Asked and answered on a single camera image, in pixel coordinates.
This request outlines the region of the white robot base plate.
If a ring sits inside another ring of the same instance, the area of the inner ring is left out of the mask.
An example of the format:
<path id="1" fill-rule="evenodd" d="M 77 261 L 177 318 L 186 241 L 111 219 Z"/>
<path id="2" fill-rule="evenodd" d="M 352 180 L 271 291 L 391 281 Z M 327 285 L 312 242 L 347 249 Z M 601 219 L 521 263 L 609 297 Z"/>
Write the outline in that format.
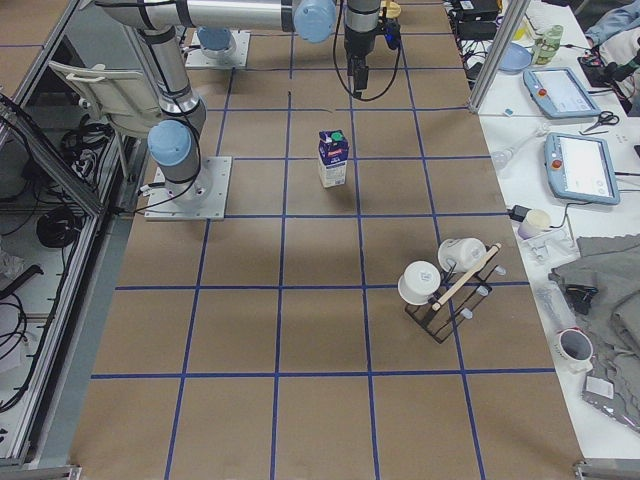
<path id="1" fill-rule="evenodd" d="M 184 185 L 166 182 L 157 167 L 154 181 L 165 185 L 150 191 L 142 213 L 150 221 L 223 220 L 232 161 L 230 156 L 206 157 L 195 182 Z"/>

